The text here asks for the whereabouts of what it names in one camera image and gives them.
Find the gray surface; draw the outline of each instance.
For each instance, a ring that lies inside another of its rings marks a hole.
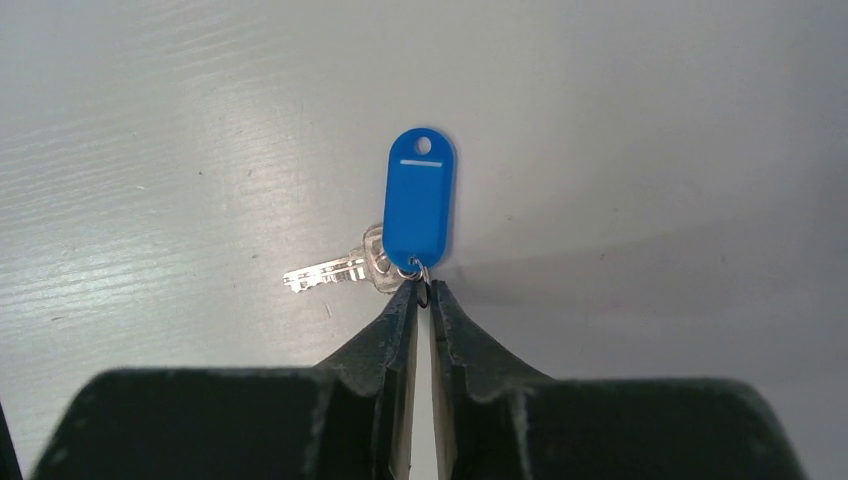
[[[493,335],[557,376],[749,381],[848,475],[848,3],[237,3],[0,6],[24,469],[99,370],[311,364],[361,328],[373,287],[281,275],[356,245],[429,124],[459,150],[436,276]]]

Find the round hole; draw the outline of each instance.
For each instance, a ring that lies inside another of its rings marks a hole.
[[[427,155],[430,152],[430,139],[421,137],[415,142],[415,153],[418,155]]]

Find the key tag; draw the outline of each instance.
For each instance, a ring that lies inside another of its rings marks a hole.
[[[447,246],[453,145],[435,130],[413,128],[392,144],[388,170],[383,248],[398,269],[422,278]]]

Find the blue plastic tag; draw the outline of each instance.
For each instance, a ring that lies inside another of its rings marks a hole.
[[[383,248],[401,270],[417,272],[413,259],[432,267],[445,253],[453,170],[453,146],[435,130],[413,128],[392,145],[383,211]]]

